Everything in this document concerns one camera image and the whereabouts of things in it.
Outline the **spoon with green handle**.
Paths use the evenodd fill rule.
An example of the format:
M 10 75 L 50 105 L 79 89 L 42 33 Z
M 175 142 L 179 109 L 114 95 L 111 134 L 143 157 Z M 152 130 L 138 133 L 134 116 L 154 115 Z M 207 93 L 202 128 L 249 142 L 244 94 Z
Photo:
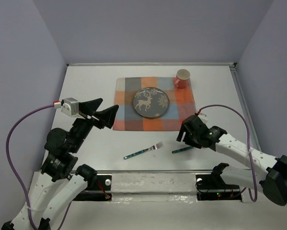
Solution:
M 191 150 L 191 149 L 193 149 L 193 148 L 194 148 L 194 147 L 189 146 L 189 147 L 185 147 L 185 148 L 181 148 L 181 149 L 176 149 L 176 150 L 173 150 L 173 151 L 172 151 L 172 154 L 184 152 L 184 151 L 187 151 L 187 150 Z

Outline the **fork with green handle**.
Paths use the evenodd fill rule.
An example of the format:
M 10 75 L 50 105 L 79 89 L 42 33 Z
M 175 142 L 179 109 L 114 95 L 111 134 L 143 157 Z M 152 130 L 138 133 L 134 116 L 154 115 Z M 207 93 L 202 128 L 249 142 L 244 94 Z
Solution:
M 153 145 L 147 149 L 143 149 L 143 150 L 137 151 L 135 153 L 129 154 L 129 155 L 125 156 L 123 159 L 127 160 L 127 159 L 130 159 L 130 158 L 135 157 L 137 155 L 143 154 L 145 152 L 160 149 L 162 146 L 163 146 L 163 142 L 159 142 L 159 143 L 157 143 L 157 144 L 155 144 L 155 145 Z

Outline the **checkered orange blue cloth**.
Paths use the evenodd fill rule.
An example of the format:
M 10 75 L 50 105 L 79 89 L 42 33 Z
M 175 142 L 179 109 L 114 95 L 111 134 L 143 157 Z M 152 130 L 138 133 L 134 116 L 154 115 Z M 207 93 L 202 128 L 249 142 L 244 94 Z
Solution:
M 196 112 L 190 80 L 186 88 L 174 86 L 175 77 L 118 78 L 115 101 L 119 105 L 113 130 L 118 131 L 178 131 L 183 120 Z M 144 88 L 155 87 L 168 95 L 168 109 L 159 118 L 140 116 L 133 107 L 135 94 Z

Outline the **grey reindeer plate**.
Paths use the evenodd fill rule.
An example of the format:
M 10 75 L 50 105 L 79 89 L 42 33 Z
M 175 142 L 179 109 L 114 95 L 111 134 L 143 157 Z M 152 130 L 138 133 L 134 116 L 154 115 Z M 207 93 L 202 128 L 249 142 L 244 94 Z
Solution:
M 170 106 L 168 95 L 161 89 L 147 87 L 136 92 L 133 108 L 145 118 L 158 118 L 164 115 Z

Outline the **pink mug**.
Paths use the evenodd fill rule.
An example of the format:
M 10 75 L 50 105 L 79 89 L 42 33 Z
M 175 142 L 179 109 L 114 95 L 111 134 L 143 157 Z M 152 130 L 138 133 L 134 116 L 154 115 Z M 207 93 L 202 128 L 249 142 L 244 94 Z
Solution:
M 179 89 L 184 89 L 188 86 L 190 80 L 190 72 L 186 69 L 180 69 L 177 71 L 174 86 Z

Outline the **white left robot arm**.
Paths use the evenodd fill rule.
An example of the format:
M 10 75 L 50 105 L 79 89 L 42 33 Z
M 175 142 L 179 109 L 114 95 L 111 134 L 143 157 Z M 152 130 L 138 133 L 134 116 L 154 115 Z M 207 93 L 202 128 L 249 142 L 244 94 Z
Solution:
M 79 151 L 92 128 L 111 129 L 114 125 L 119 106 L 98 111 L 102 102 L 102 98 L 86 102 L 65 98 L 29 112 L 13 125 L 5 142 L 6 157 L 22 187 L 25 203 L 15 218 L 3 224 L 3 230 L 49 230 L 61 211 L 68 211 L 73 199 L 97 182 L 97 171 L 86 164 L 79 166 L 74 175 L 70 173 L 78 161 L 74 154 Z M 44 146 L 48 155 L 38 171 L 35 185 L 27 189 L 12 163 L 10 139 L 24 119 L 48 108 L 60 109 L 74 117 L 75 121 L 69 131 L 61 128 L 49 131 Z

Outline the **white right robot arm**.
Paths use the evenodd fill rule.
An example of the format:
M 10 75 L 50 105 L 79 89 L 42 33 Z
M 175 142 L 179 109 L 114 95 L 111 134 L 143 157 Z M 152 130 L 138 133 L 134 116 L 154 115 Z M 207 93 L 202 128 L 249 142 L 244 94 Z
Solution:
M 176 140 L 197 149 L 211 149 L 246 166 L 241 170 L 227 163 L 219 164 L 211 174 L 215 182 L 257 190 L 279 206 L 287 204 L 287 156 L 278 158 L 249 149 L 226 130 L 218 126 L 208 128 L 198 115 L 182 122 Z

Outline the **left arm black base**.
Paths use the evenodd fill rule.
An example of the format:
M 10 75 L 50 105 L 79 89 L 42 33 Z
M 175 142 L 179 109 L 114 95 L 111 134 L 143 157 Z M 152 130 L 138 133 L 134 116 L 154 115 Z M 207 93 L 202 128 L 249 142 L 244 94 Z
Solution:
M 98 174 L 95 182 L 89 182 L 84 191 L 80 192 L 74 201 L 107 202 L 112 200 L 112 175 Z

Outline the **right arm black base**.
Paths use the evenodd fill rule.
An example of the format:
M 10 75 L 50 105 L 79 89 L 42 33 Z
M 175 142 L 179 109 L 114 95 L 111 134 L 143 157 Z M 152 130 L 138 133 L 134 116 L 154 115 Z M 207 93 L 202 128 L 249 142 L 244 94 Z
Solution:
M 238 185 L 214 182 L 210 174 L 197 174 L 195 180 L 196 198 L 198 201 L 242 201 L 241 189 Z

